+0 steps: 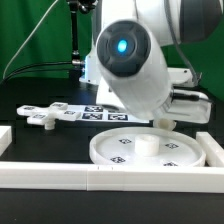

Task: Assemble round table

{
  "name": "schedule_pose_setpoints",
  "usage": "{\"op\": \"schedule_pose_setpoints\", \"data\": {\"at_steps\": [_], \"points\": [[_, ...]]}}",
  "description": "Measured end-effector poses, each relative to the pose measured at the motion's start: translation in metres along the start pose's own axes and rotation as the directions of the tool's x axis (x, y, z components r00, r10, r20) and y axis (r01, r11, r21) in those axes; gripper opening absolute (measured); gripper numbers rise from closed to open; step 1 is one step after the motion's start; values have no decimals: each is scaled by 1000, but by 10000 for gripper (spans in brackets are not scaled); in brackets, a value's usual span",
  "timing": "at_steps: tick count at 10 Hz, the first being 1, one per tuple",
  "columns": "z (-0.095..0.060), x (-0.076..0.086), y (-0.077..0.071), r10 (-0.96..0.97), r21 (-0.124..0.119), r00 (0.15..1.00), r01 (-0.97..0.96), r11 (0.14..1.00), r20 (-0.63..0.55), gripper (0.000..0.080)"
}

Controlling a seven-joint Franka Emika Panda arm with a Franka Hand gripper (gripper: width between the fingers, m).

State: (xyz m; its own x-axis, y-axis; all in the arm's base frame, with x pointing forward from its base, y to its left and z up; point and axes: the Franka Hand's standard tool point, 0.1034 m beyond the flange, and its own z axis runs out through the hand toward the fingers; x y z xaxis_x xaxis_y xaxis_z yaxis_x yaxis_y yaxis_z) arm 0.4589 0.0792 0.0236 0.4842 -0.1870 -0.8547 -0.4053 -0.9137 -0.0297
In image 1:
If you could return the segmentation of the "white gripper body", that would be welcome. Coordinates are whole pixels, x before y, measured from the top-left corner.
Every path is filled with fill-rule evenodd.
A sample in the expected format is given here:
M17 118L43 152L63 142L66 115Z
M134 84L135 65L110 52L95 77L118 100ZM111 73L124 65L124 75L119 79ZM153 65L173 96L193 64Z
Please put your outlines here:
M207 123L211 106L212 101L204 93L174 89L168 100L152 114L154 119Z

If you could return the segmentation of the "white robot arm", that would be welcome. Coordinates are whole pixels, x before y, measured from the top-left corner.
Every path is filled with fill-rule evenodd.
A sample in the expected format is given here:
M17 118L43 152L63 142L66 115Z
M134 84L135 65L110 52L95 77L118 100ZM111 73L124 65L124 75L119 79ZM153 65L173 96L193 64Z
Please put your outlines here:
M85 79L97 103L142 120L206 123L208 97L192 90L200 75L167 66L161 48L207 39L224 15L223 0L95 0Z

